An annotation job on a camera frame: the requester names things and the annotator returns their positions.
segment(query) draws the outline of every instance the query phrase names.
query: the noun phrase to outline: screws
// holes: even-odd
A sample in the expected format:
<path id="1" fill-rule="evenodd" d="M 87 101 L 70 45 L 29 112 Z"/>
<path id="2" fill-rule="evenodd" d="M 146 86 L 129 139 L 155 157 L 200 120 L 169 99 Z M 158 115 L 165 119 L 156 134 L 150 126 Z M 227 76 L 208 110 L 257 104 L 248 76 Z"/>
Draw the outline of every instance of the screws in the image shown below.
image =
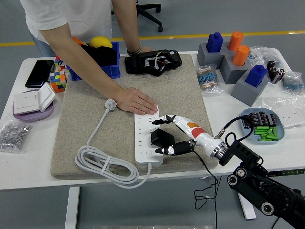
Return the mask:
<path id="1" fill-rule="evenodd" d="M 31 129 L 31 125 L 9 123 L 0 129 L 0 149 L 9 152 L 19 152 Z"/>

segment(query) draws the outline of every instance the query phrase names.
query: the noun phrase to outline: power outlet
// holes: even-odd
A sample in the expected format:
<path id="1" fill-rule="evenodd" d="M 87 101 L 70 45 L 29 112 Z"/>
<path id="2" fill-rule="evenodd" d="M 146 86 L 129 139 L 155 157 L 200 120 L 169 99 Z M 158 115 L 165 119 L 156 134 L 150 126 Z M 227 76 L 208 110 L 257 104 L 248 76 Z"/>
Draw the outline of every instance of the power outlet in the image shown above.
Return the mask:
<path id="1" fill-rule="evenodd" d="M 305 123 L 305 117 L 294 106 L 284 106 L 273 109 L 279 117 L 283 127 L 290 127 Z"/>
<path id="2" fill-rule="evenodd" d="M 151 163 L 159 166 L 163 163 L 163 155 L 155 150 L 158 148 L 151 144 L 151 134 L 160 125 L 153 125 L 152 122 L 159 119 L 159 112 L 154 115 L 134 115 L 134 141 L 135 141 L 135 162 L 139 166 Z"/>

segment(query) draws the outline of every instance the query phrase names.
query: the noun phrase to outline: smartphone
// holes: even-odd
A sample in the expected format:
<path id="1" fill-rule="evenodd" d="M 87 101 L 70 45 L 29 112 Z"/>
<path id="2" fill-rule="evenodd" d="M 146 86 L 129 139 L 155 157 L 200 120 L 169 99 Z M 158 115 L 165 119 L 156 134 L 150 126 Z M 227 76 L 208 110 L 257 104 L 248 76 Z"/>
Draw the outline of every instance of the smartphone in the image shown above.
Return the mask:
<path id="1" fill-rule="evenodd" d="M 53 60 L 37 60 L 25 86 L 29 88 L 41 88 L 48 81 L 50 73 L 54 71 L 54 67 Z"/>

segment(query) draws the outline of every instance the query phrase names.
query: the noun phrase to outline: human arm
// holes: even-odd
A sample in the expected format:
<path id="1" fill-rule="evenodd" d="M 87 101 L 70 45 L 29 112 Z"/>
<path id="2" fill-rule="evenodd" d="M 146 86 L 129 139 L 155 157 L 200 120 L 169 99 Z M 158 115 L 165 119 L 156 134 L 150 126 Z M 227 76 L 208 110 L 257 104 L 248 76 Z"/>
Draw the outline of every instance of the human arm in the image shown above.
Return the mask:
<path id="1" fill-rule="evenodd" d="M 140 47 L 140 40 L 135 0 L 112 0 L 112 5 L 127 50 L 131 53 L 137 51 Z M 142 52 L 149 51 L 152 51 L 152 48 L 142 47 Z"/>
<path id="2" fill-rule="evenodd" d="M 123 89 L 112 80 L 91 56 L 71 36 L 68 24 L 40 31 L 55 53 L 84 81 L 109 99 L 120 109 L 144 115 L 157 112 L 155 102 L 136 88 Z"/>

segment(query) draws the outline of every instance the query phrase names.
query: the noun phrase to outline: blue plastic bin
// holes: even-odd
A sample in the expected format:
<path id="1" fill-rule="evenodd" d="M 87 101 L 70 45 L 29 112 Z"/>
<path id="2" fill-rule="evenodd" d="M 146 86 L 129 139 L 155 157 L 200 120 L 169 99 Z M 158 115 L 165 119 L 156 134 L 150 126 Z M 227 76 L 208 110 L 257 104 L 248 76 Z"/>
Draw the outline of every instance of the blue plastic bin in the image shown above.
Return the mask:
<path id="1" fill-rule="evenodd" d="M 118 42 L 111 42 L 111 43 L 112 43 L 112 48 L 116 51 L 117 64 L 116 65 L 103 66 L 101 68 L 111 78 L 117 79 L 121 76 L 121 73 L 120 73 L 120 47 L 119 47 Z M 66 66 L 66 68 L 70 72 L 71 80 L 81 80 L 81 78 L 78 76 L 78 74 L 76 74 L 69 66 Z"/>

